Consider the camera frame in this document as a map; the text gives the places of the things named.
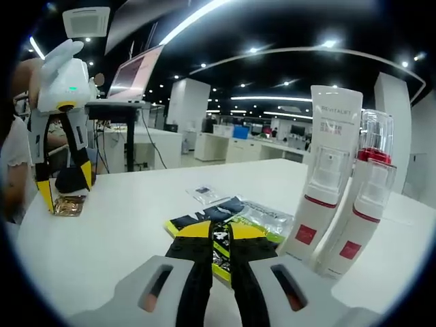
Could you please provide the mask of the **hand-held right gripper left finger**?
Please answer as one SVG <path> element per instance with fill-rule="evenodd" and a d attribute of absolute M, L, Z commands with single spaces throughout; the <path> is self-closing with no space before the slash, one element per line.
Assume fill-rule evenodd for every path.
<path fill-rule="evenodd" d="M 154 255 L 121 279 L 98 309 L 71 316 L 70 326 L 203 326 L 212 287 L 209 221 L 191 224 L 164 256 Z"/>

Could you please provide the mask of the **person's left hand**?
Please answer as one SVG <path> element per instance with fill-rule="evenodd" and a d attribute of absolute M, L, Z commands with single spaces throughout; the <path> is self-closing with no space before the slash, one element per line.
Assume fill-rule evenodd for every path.
<path fill-rule="evenodd" d="M 18 94 L 28 92 L 29 105 L 31 109 L 37 106 L 37 100 L 40 90 L 42 59 L 28 59 L 18 64 L 16 77 L 18 78 Z"/>

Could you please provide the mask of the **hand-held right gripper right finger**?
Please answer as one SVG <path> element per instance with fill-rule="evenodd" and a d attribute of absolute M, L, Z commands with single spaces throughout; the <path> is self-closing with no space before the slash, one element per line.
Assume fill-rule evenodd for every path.
<path fill-rule="evenodd" d="M 374 312 L 349 307 L 332 284 L 289 255 L 277 255 L 258 229 L 230 225 L 231 284 L 243 326 L 374 326 Z"/>

